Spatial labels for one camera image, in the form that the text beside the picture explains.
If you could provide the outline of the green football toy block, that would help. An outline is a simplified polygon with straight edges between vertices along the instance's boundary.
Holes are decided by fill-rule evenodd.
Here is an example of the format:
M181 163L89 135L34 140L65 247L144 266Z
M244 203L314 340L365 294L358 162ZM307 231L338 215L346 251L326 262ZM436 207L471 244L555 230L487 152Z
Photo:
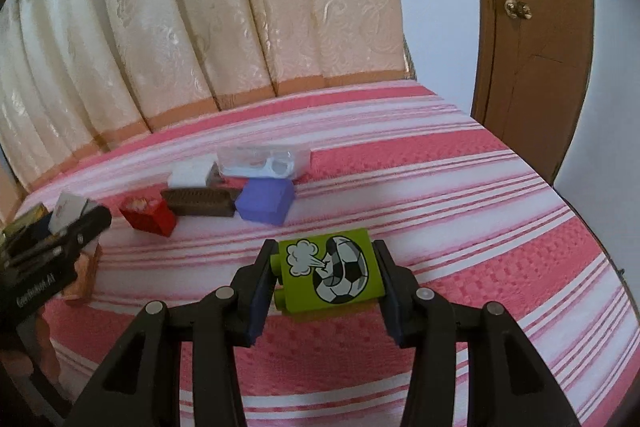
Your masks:
M365 229L288 239L278 244L270 267L279 284L274 305L286 314L323 312L385 295Z

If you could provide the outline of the white box red logo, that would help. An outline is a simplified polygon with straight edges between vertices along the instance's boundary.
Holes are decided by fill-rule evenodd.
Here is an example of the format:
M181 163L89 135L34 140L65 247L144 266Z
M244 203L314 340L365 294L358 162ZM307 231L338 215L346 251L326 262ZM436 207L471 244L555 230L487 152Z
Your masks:
M92 199L63 192L51 212L49 231L58 233L98 205Z

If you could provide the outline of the gold metal tin tray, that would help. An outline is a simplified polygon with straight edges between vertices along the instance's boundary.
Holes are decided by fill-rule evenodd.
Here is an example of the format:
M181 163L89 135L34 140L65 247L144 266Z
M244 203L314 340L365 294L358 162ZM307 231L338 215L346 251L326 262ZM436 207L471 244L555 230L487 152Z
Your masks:
M28 211L23 213L20 217L16 217L11 223L9 223L1 232L2 241L8 241L9 239L14 239L14 237L19 236L23 233L28 227L46 217L49 211L47 207L43 205L42 202L30 208Z

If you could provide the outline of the red toy block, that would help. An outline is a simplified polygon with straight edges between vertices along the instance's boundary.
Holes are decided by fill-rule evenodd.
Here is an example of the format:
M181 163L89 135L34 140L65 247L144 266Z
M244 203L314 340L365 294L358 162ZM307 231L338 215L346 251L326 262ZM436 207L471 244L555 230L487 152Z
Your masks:
M177 217L162 198L130 197L118 207L131 228L169 237L175 230Z

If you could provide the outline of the clear plastic case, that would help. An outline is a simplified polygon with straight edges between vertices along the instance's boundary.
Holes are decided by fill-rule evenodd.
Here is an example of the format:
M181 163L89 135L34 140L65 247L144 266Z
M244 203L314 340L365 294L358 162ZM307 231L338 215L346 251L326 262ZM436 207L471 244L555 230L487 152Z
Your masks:
M244 145L217 150L218 170L228 178L295 180L310 163L311 153L305 147Z

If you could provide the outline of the copper pink box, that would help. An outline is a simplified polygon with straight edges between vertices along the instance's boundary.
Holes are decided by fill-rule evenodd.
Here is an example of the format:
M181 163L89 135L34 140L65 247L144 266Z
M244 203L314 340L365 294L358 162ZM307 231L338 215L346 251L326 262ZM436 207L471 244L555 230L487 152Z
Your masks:
M100 244L96 244L91 251L81 251L74 265L77 279L61 293L62 300L67 306L79 307L90 303L101 255Z

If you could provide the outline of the cream floral curtain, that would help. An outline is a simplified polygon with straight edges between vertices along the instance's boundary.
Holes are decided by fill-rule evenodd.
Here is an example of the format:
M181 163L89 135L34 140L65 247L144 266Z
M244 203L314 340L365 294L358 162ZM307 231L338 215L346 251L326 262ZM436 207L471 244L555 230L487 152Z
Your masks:
M1 148L33 190L181 121L408 72L400 0L4 0Z

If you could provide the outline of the brown long box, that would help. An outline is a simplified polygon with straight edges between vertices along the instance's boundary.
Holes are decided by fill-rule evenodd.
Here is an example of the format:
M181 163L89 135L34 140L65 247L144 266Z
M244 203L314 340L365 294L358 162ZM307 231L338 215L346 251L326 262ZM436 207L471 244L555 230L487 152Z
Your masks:
M177 216L231 218L240 193L232 187L191 187L166 188L160 195Z

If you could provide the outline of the brown wooden door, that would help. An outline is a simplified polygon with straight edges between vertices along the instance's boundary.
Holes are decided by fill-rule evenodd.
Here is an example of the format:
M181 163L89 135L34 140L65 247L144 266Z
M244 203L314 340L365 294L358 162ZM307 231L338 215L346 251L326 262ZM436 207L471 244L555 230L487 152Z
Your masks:
M472 115L547 182L558 174L584 103L593 51L594 0L480 0Z

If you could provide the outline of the brass door knob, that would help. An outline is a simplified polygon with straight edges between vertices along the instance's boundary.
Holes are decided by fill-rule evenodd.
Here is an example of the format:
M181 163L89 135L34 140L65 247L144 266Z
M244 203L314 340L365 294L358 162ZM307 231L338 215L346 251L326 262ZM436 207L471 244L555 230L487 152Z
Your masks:
M512 20L530 20L533 17L530 6L518 0L506 0L504 2L504 10Z

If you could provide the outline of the purple toy block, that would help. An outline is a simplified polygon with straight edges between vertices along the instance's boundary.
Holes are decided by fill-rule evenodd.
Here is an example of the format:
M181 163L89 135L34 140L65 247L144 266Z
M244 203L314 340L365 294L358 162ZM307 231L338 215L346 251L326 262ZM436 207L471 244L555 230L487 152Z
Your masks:
M295 198L288 179L249 179L234 205L245 221L283 225Z

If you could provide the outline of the pink striped tablecloth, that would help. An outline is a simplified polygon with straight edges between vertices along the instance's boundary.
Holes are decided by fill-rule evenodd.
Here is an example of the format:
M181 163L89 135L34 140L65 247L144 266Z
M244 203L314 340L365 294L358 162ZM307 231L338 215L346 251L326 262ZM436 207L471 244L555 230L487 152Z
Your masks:
M93 298L46 311L61 383L78 395L151 300L182 305L228 284L265 239L364 228L418 282L454 303L499 301L552 370L582 424L605 425L639 367L639 323L599 243L553 188L490 132L413 81L329 89L147 136L41 187L110 207L157 192L177 162L224 145L306 147L311 167L284 225L183 218L169 237L115 219Z

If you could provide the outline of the white small block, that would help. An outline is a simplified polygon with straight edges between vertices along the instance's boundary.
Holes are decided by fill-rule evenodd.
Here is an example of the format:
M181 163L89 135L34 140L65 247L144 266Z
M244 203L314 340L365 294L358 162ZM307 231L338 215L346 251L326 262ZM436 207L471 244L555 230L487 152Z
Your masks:
M168 176L167 186L169 188L205 188L219 182L216 161L205 157L177 162Z

